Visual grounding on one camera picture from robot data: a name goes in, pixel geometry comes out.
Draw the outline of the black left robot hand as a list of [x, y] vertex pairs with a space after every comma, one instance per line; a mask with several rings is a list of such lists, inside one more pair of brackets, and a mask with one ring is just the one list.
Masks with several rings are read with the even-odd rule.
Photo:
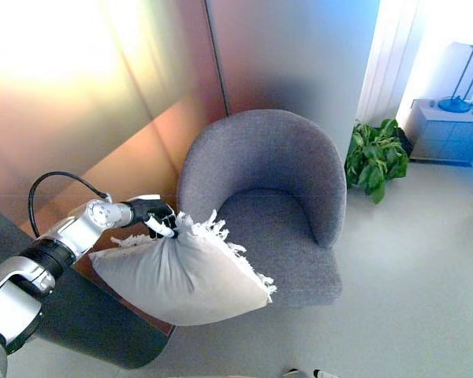
[[126, 203], [132, 211], [129, 225], [144, 224], [152, 239], [177, 237], [175, 212], [159, 195], [141, 195]]

